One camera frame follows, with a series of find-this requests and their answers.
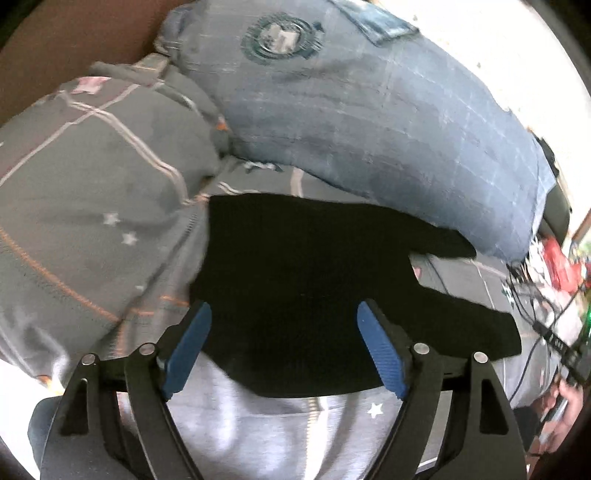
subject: blue gripper pad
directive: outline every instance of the blue gripper pad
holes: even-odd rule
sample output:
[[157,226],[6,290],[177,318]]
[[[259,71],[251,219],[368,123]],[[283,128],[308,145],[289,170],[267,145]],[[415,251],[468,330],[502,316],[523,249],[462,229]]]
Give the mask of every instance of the blue gripper pad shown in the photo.
[[184,388],[211,327],[212,308],[203,303],[166,365],[166,380],[161,389],[166,400]]
[[364,301],[357,308],[357,327],[384,387],[394,392],[400,400],[404,400],[408,393],[409,379],[405,378],[408,369],[402,356],[398,354],[378,319]]

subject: round emblem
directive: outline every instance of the round emblem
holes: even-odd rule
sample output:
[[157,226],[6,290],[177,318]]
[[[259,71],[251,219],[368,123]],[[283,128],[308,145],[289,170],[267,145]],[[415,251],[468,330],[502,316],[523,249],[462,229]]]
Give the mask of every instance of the round emblem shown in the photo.
[[295,56],[309,59],[322,48],[324,30],[285,13],[267,15],[251,26],[242,39],[247,58],[262,65]]

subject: white star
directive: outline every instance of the white star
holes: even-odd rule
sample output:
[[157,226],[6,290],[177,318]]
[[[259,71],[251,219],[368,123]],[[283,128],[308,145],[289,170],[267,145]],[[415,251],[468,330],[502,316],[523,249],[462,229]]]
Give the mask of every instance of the white star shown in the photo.
[[121,221],[119,220],[119,214],[117,212],[105,213],[103,216],[105,217],[105,220],[103,220],[105,225],[115,226]]
[[129,232],[123,234],[122,244],[134,246],[138,242],[138,238],[135,236],[135,232]]
[[376,405],[374,402],[372,402],[371,408],[368,410],[368,413],[371,415],[373,419],[378,415],[384,414],[384,412],[382,411],[382,405],[384,404],[381,403],[380,405]]

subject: silver rivet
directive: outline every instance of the silver rivet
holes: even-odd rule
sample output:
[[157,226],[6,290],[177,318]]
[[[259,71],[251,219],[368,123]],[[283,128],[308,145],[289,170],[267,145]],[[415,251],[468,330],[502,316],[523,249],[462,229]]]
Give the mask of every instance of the silver rivet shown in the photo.
[[419,355],[427,355],[429,353],[429,346],[426,343],[415,343],[413,348]]
[[488,362],[488,357],[486,356],[485,353],[476,352],[474,354],[474,360],[476,360],[479,364],[485,364]]
[[141,347],[139,347],[139,352],[142,355],[152,355],[152,353],[154,353],[155,350],[156,347],[153,343],[145,343]]
[[92,365],[95,363],[96,357],[92,353],[87,353],[82,357],[82,365]]

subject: brown wall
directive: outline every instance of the brown wall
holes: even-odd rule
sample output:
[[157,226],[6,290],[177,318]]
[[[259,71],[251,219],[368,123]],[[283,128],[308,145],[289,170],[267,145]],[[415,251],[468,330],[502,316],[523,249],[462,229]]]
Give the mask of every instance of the brown wall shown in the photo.
[[0,51],[0,125],[94,61],[135,63],[190,0],[44,0]]

